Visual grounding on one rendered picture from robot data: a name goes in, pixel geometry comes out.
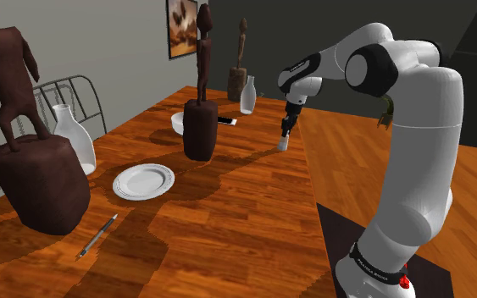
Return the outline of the small white bottle vase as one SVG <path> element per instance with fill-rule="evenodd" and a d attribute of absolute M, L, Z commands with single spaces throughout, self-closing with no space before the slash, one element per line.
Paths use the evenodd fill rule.
<path fill-rule="evenodd" d="M 255 77 L 253 75 L 249 75 L 247 77 L 247 83 L 245 84 L 241 92 L 240 104 L 241 112 L 243 114 L 251 114 L 255 106 L 257 94 L 254 80 Z"/>

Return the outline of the light brown wooden figure statue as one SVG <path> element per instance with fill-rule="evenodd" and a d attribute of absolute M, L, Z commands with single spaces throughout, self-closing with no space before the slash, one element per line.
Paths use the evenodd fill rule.
<path fill-rule="evenodd" d="M 239 24 L 239 41 L 238 41 L 238 50 L 237 50 L 237 63 L 235 67 L 230 68 L 229 78 L 228 78 L 228 99 L 232 102 L 239 102 L 241 92 L 246 84 L 247 80 L 247 70 L 241 66 L 241 61 L 243 57 L 243 51 L 246 40 L 246 30 L 247 30 L 247 21 L 245 18 L 241 19 Z"/>

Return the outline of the slim dark brown figure statue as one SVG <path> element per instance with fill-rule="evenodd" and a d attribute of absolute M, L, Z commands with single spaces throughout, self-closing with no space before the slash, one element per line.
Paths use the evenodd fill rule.
<path fill-rule="evenodd" d="M 217 139 L 218 104 L 207 99 L 212 40 L 208 33 L 213 28 L 209 6 L 204 3 L 197 14 L 197 28 L 201 38 L 197 41 L 197 98 L 184 105 L 184 153 L 195 161 L 211 159 Z"/>

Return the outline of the brown wooden table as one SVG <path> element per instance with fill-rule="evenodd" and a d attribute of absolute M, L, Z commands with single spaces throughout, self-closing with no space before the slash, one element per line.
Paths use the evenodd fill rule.
<path fill-rule="evenodd" d="M 95 141 L 90 205 L 71 234 L 26 228 L 0 198 L 0 298 L 335 298 L 302 140 L 276 147 L 283 103 L 262 98 L 244 116 L 209 91 L 237 123 L 219 127 L 204 163 L 186 157 L 170 123 L 195 95 L 184 87 Z M 145 201 L 117 196 L 115 178 L 144 163 L 170 168 L 173 186 Z"/>

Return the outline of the white bowl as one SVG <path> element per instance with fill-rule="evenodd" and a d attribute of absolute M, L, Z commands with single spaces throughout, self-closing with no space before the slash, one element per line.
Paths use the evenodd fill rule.
<path fill-rule="evenodd" d="M 184 133 L 183 119 L 183 112 L 175 113 L 170 118 L 173 130 L 179 135 L 183 135 Z"/>

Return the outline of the dark robot stand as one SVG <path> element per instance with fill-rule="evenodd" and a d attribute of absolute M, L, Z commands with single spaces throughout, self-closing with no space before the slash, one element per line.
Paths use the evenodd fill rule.
<path fill-rule="evenodd" d="M 330 267 L 334 269 L 364 232 L 364 227 L 320 204 L 317 209 Z M 408 278 L 417 298 L 454 298 L 451 274 L 418 255 L 408 261 Z"/>

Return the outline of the white plate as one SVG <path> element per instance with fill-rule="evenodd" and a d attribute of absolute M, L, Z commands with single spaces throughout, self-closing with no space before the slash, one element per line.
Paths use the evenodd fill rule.
<path fill-rule="evenodd" d="M 113 191 L 128 201 L 145 201 L 166 193 L 174 182 L 175 174 L 170 168 L 144 163 L 120 173 L 113 182 Z"/>

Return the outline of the grey metal chair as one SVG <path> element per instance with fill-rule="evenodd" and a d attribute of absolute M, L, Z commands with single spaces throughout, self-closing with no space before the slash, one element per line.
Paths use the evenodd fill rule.
<path fill-rule="evenodd" d="M 92 81 L 76 74 L 62 79 L 48 81 L 33 87 L 37 110 L 46 128 L 53 133 L 57 116 L 53 106 L 67 104 L 74 119 L 88 132 L 92 142 L 108 133 L 103 107 Z M 35 134 L 26 116 L 18 116 L 11 122 L 14 136 Z"/>

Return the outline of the large white bottle vase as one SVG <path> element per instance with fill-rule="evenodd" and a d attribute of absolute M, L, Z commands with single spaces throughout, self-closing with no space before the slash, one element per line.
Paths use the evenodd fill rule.
<path fill-rule="evenodd" d="M 53 111 L 57 120 L 53 133 L 69 139 L 85 175 L 93 173 L 97 165 L 90 135 L 75 120 L 68 104 L 55 105 Z"/>

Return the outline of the grey pen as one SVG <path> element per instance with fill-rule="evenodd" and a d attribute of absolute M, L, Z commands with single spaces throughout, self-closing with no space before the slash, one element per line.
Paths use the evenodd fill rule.
<path fill-rule="evenodd" d="M 110 230 L 112 224 L 116 222 L 118 213 L 115 213 L 84 245 L 84 247 L 75 255 L 75 259 L 78 260 L 85 256 L 89 250 L 98 242 L 98 240 Z"/>

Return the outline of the large dark brown figure statue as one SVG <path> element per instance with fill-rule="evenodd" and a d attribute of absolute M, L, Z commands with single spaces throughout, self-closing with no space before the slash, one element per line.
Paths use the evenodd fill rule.
<path fill-rule="evenodd" d="M 31 49 L 15 27 L 0 28 L 0 186 L 23 225 L 67 235 L 88 208 L 87 177 L 69 139 L 52 135 L 33 94 Z"/>

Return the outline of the framed wall picture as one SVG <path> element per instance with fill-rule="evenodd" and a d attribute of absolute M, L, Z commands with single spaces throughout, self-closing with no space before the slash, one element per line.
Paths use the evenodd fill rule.
<path fill-rule="evenodd" d="M 169 60 L 197 51 L 196 0 L 166 0 Z"/>

